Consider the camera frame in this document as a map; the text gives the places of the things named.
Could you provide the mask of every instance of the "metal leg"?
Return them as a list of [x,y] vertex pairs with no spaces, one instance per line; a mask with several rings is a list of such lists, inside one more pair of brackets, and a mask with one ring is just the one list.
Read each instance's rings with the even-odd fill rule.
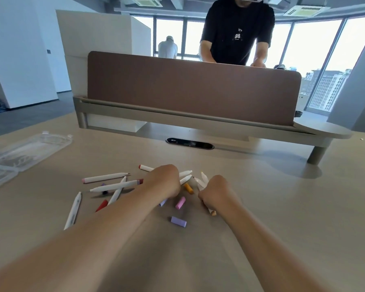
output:
[[326,150],[327,147],[319,147],[319,146],[314,147],[307,160],[307,163],[312,165],[318,165],[321,159],[323,158],[323,155],[325,154]]
[[83,112],[76,112],[76,114],[77,114],[78,126],[83,129],[88,128],[88,121],[86,120],[86,114]]

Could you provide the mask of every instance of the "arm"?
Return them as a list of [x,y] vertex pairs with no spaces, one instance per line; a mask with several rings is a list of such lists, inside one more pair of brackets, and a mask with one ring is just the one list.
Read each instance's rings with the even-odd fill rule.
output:
[[156,168],[130,194],[0,270],[0,292],[97,291],[119,250],[145,217],[179,190],[175,166]]
[[265,292],[328,292],[239,201],[220,175],[199,193],[235,234]]
[[216,63],[211,54],[211,46],[216,38],[216,2],[208,10],[205,17],[202,38],[200,40],[199,55],[204,62]]
[[257,37],[257,49],[254,56],[254,62],[252,67],[265,67],[265,61],[268,56],[268,49],[271,46],[272,33],[274,29],[274,11],[270,9],[268,11],[268,16],[261,26],[261,30]]

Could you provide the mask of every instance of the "pink marker cap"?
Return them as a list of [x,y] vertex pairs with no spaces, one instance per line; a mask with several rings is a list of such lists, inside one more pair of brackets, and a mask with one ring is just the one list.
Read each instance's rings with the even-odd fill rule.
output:
[[175,206],[176,209],[180,209],[185,203],[185,197],[181,197],[180,201],[177,203],[177,205]]

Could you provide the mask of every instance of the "t-shirt logo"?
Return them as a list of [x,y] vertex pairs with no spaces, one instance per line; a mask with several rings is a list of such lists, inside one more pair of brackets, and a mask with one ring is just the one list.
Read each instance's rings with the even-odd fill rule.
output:
[[242,41],[242,30],[238,29],[238,33],[234,36],[234,41]]

